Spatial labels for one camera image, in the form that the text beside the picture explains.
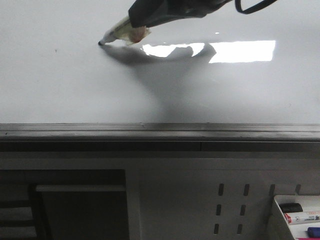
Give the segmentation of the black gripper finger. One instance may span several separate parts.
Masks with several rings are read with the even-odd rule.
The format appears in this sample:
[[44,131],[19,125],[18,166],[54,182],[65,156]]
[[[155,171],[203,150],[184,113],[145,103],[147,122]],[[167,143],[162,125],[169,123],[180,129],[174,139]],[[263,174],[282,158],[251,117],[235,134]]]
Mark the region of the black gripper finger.
[[128,10],[132,27],[155,27],[188,18],[203,18],[228,0],[137,0]]

